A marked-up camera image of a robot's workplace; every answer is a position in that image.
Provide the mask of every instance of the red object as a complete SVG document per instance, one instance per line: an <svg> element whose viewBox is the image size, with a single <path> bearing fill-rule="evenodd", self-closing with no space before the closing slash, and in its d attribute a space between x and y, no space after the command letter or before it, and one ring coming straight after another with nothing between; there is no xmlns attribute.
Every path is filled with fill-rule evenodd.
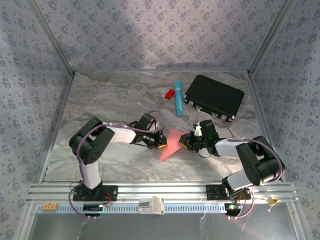
<svg viewBox="0 0 320 240"><path fill-rule="evenodd" d="M170 100L173 95L175 95L175 90L170 89L170 90L166 93L166 95L165 95L164 97L165 97L166 99L169 99L169 100Z"/></svg>

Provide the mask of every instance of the blue marker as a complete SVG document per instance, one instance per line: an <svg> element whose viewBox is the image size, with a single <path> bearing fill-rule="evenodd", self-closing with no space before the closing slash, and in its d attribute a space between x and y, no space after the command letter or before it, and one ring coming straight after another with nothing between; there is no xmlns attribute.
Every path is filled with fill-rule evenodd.
<svg viewBox="0 0 320 240"><path fill-rule="evenodd" d="M181 82L176 81L174 84L174 90L175 90L175 109L176 109L176 114L178 117L181 116L182 114L182 99L181 99Z"/></svg>

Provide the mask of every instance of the pink paper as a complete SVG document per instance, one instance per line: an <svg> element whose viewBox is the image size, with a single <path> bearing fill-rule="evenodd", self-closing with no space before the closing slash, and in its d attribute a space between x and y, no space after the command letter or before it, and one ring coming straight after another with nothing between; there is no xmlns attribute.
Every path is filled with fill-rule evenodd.
<svg viewBox="0 0 320 240"><path fill-rule="evenodd" d="M163 148L159 162L162 162L165 158L169 157L182 147L182 145L179 143L179 140L183 134L186 134L186 132L177 131L174 129L170 130L169 135L166 138L167 146Z"/></svg>

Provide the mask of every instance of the fleur-de-lis wallpaper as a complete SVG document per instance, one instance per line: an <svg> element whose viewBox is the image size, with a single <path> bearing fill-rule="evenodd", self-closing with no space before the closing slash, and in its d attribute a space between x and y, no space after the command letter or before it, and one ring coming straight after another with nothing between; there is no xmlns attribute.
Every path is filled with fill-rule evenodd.
<svg viewBox="0 0 320 240"><path fill-rule="evenodd" d="M39 181L71 80L22 0L0 1L0 239L12 239Z"/></svg>
<svg viewBox="0 0 320 240"><path fill-rule="evenodd" d="M75 72L247 70L282 0L38 0Z"/></svg>
<svg viewBox="0 0 320 240"><path fill-rule="evenodd" d="M320 2L299 0L253 77L289 181L320 239Z"/></svg>

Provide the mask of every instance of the patterned wallpaper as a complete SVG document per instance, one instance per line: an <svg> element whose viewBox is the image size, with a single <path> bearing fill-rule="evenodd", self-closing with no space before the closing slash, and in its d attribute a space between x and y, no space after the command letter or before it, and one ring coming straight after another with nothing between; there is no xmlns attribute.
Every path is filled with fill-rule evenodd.
<svg viewBox="0 0 320 240"><path fill-rule="evenodd" d="M70 77L22 0L0 1L0 239L39 180Z"/></svg>
<svg viewBox="0 0 320 240"><path fill-rule="evenodd" d="M276 148L320 239L320 2L300 0L254 76Z"/></svg>
<svg viewBox="0 0 320 240"><path fill-rule="evenodd" d="M36 0L75 72L247 70L283 0Z"/></svg>

